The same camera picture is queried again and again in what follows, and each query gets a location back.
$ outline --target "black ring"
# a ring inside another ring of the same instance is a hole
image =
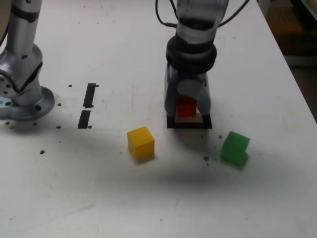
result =
[[[28,22],[33,22],[36,19],[39,18],[40,11],[38,12],[28,12],[28,11],[23,11],[19,8],[17,8],[15,5],[12,4],[11,6],[11,13],[16,15],[19,18],[22,18],[24,20],[27,20]]]

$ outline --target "red cube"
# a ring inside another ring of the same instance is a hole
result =
[[[197,101],[194,98],[180,95],[177,99],[177,116],[190,118],[196,116]]]

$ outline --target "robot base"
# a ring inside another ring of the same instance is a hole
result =
[[[6,100],[5,105],[0,108],[0,119],[12,119],[15,121],[31,121],[45,116],[54,107],[55,99],[53,92],[41,87],[41,99],[30,105],[17,105],[13,100]]]

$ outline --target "black cable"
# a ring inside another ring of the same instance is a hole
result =
[[[169,1],[170,1],[171,5],[172,5],[172,7],[173,7],[173,10],[174,10],[174,13],[175,13],[176,18],[178,19],[175,4],[174,4],[173,0],[169,0]],[[242,11],[242,9],[248,4],[249,1],[250,1],[250,0],[246,0],[246,1],[241,5],[241,7],[239,7],[238,10],[237,10],[231,17],[229,17],[227,20],[225,20],[224,22],[222,22],[218,27],[221,27],[221,26],[227,24],[229,21],[231,21],[233,18],[235,18],[236,15],[238,15],[238,14]],[[158,21],[159,21],[162,25],[164,25],[164,26],[176,28],[176,27],[177,27],[177,24],[169,23],[169,22],[166,22],[166,23],[165,23],[165,22],[163,22],[163,21],[161,20],[161,18],[159,17],[158,3],[159,3],[159,0],[156,0],[156,1],[155,1],[155,12],[156,12],[156,14],[157,14]]]
[[[159,10],[158,10],[158,3],[159,3],[159,0],[155,0],[155,12],[156,12],[156,14],[157,14],[157,18],[158,18],[158,21],[160,22],[160,24],[162,24],[162,25],[164,25],[164,26],[167,26],[167,27],[174,27],[174,28],[176,28],[177,27],[177,24],[174,24],[174,23],[169,23],[169,22],[163,22],[162,20],[161,20],[161,18],[159,17]]]
[[[3,41],[5,40],[6,35],[8,34],[8,29],[9,29],[9,24],[7,24],[6,29],[4,31],[4,34],[3,34],[3,36],[2,36],[2,38],[0,40],[0,47],[1,47],[2,43],[3,43]]]
[[[170,1],[170,4],[172,5],[172,8],[173,8],[173,10],[174,10],[174,13],[175,13],[176,19],[178,20],[177,10],[176,10],[175,4],[174,4],[173,0],[169,0],[169,1]]]
[[[236,15],[239,14],[239,12],[241,12],[241,10],[247,5],[247,3],[249,2],[250,0],[246,0],[242,5],[241,7],[239,7],[239,9],[231,16],[229,17],[227,20],[225,20],[224,22],[222,22],[218,27],[221,27],[225,24],[227,24],[229,21],[231,21]]]

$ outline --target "floor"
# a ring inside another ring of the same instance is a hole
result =
[[[6,28],[11,0],[0,1],[0,35]],[[289,0],[274,0],[272,6],[292,6]],[[317,68],[291,69],[304,98],[317,121]]]

